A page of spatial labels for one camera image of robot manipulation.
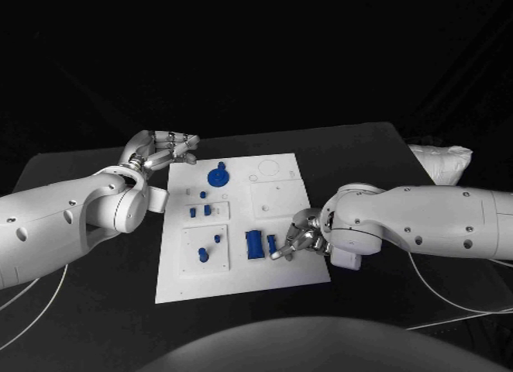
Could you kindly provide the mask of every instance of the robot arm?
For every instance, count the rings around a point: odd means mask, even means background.
[[[103,241],[132,233],[149,210],[165,213],[169,193],[147,180],[169,164],[196,163],[188,151],[199,140],[145,130],[117,166],[0,198],[0,289],[51,274]]]
[[[277,259],[309,249],[359,270],[362,256],[382,240],[404,250],[447,257],[513,260],[513,194],[457,186],[404,186],[389,191],[368,184],[340,188],[325,208],[300,211],[291,242]]]

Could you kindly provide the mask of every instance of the dark table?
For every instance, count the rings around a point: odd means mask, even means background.
[[[37,155],[15,192],[90,176],[117,164],[123,147]],[[339,187],[365,182],[379,188],[433,184],[428,173],[388,122],[202,139],[199,159],[296,153],[307,194],[322,207]],[[168,188],[168,169],[150,185]],[[133,234],[101,243],[70,264],[62,290],[28,333],[0,352],[0,371],[136,370],[191,341],[261,320],[335,315],[404,328],[476,315],[428,290],[405,251],[385,243],[364,257],[359,271],[330,265],[332,283],[156,305],[163,215],[149,212]],[[436,289],[460,305],[513,308],[513,272],[487,260],[417,255]],[[41,279],[0,313],[0,346],[38,317],[62,270]],[[0,305],[25,288],[0,291]]]

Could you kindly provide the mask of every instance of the blue rectangular block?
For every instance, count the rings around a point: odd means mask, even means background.
[[[248,259],[266,258],[264,246],[261,244],[261,231],[253,230],[247,232],[247,245],[248,245]]]

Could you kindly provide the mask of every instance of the robotic hand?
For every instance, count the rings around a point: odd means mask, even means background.
[[[457,186],[385,191],[348,184],[323,209],[296,214],[271,258],[291,260],[307,249],[359,270],[362,255],[381,251],[384,239],[411,253],[513,260],[513,193]]]
[[[165,213],[169,193],[147,180],[175,162],[196,164],[188,151],[199,141],[143,130],[119,165],[0,198],[0,289],[51,274],[103,241],[132,233],[149,210]]]

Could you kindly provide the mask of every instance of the white panel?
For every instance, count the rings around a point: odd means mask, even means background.
[[[205,214],[205,206],[211,205],[212,214]],[[192,208],[198,209],[198,216],[192,217]],[[231,219],[231,206],[228,201],[222,203],[207,203],[186,205],[186,210],[183,212],[183,222],[186,226],[189,225],[209,225],[218,222],[227,222]]]
[[[207,178],[219,161],[225,162],[231,180],[222,188],[215,188]],[[299,205],[281,206],[281,213],[287,210],[290,215],[273,219],[255,219],[251,185],[279,181],[291,185],[287,187],[297,188]],[[297,252],[291,262],[284,258],[277,261],[270,258],[267,235],[276,235],[277,248],[280,248],[294,213],[310,208],[296,154],[199,160],[195,166],[172,164],[168,190],[171,198],[165,213],[156,303],[332,281],[325,257],[313,252],[306,250]],[[202,191],[207,192],[207,199],[201,199]],[[182,276],[182,231],[195,226],[186,220],[188,206],[201,205],[202,202],[211,204],[230,202],[231,219],[221,224],[228,225],[230,271]],[[248,260],[245,232],[251,230],[263,231],[266,259]]]
[[[251,193],[257,219],[287,217],[310,208],[303,180],[254,183]]]
[[[201,261],[198,250],[207,248],[209,260]],[[228,225],[204,226],[182,231],[182,254],[181,270],[182,276],[207,275],[231,270],[228,260]]]

